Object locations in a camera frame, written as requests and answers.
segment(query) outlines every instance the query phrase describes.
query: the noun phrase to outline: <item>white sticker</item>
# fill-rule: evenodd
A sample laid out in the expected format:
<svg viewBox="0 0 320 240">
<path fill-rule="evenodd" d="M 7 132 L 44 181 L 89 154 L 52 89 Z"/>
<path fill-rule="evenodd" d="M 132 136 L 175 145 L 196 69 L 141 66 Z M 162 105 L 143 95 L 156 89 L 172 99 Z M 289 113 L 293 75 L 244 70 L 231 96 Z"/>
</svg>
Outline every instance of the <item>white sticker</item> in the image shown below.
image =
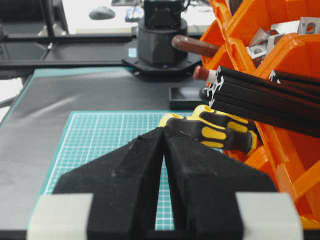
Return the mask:
<svg viewBox="0 0 320 240">
<path fill-rule="evenodd" d="M 130 47 L 128 49 L 128 56 L 129 56 L 129 58 L 136 58 L 137 57 L 137 49 L 135 47 Z"/>
<path fill-rule="evenodd" d="M 211 108 L 212 105 L 214 104 L 215 102 L 215 92 L 216 90 L 218 89 L 218 91 L 220 91 L 222 85 L 224 84 L 224 77 L 222 76 L 220 78 L 220 82 L 218 82 L 218 79 L 214 82 L 214 83 L 211 83 L 210 86 L 208 87 L 208 89 L 206 90 L 206 95 L 207 97 L 210 96 L 210 92 L 211 92 L 211 100 L 209 101 L 209 107 Z"/>
</svg>

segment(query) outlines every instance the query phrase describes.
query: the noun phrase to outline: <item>yellow and black handle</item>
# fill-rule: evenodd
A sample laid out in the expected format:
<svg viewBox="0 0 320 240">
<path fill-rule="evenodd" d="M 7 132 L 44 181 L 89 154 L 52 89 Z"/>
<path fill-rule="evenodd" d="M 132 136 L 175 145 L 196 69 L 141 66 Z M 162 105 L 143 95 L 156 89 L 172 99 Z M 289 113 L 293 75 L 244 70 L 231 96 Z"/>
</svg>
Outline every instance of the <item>yellow and black handle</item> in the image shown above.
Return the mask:
<svg viewBox="0 0 320 240">
<path fill-rule="evenodd" d="M 158 125 L 158 127 L 164 126 L 171 126 L 211 148 L 240 150 L 247 155 L 257 148 L 258 139 L 253 131 L 239 132 L 229 127 L 215 125 L 198 116 L 183 117 L 168 113 L 161 118 Z"/>
<path fill-rule="evenodd" d="M 211 109 L 208 105 L 197 106 L 192 116 L 202 118 L 209 123 L 231 128 L 237 132 L 246 133 L 247 131 L 257 132 L 256 125 L 253 121 L 249 121 L 242 117 Z"/>
</svg>

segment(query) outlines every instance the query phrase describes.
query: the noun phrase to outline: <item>desk surface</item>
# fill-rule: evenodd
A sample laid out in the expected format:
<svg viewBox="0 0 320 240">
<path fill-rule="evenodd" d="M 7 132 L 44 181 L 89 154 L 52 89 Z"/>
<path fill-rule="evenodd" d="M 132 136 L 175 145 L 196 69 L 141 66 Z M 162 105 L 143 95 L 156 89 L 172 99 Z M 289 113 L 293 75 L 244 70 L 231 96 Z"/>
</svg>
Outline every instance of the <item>desk surface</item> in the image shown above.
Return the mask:
<svg viewBox="0 0 320 240">
<path fill-rule="evenodd" d="M 167 110 L 169 87 L 204 84 L 191 76 L 135 76 L 121 67 L 35 75 L 0 127 L 2 230 L 26 229 L 71 111 Z"/>
</svg>

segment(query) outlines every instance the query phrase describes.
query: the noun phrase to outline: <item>screwdriver handle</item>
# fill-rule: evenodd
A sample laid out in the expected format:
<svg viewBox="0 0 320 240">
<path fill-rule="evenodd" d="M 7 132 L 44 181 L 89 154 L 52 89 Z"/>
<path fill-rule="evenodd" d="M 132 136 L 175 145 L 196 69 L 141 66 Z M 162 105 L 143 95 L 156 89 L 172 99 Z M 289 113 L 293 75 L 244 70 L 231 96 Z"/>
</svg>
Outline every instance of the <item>screwdriver handle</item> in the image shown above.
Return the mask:
<svg viewBox="0 0 320 240">
<path fill-rule="evenodd" d="M 257 148 L 257 135 L 253 131 L 238 132 L 197 116 L 183 117 L 168 113 L 161 118 L 158 125 L 158 127 L 164 126 L 171 126 L 211 148 L 240 150 L 247 155 Z"/>
<path fill-rule="evenodd" d="M 172 47 L 177 50 L 213 57 L 219 50 L 219 46 L 191 38 L 184 35 L 176 35 L 171 41 Z"/>
<path fill-rule="evenodd" d="M 247 131 L 257 132 L 256 125 L 253 121 L 242 117 L 211 109 L 208 105 L 197 106 L 192 116 L 208 121 L 209 123 L 231 128 L 237 132 L 246 133 Z"/>
</svg>

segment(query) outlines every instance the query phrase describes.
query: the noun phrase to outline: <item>cutting mat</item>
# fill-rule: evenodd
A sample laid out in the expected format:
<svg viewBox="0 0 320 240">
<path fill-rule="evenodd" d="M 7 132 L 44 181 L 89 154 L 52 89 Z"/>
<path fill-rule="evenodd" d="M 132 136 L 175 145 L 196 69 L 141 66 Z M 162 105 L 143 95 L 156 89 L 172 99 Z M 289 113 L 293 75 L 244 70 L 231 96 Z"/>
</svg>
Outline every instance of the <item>cutting mat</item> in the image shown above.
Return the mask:
<svg viewBox="0 0 320 240">
<path fill-rule="evenodd" d="M 51 194 L 59 177 L 157 127 L 168 111 L 71 112 L 49 168 L 41 194 Z M 182 116 L 191 112 L 177 112 Z M 156 213 L 156 230 L 173 230 L 168 174 L 163 162 Z"/>
</svg>

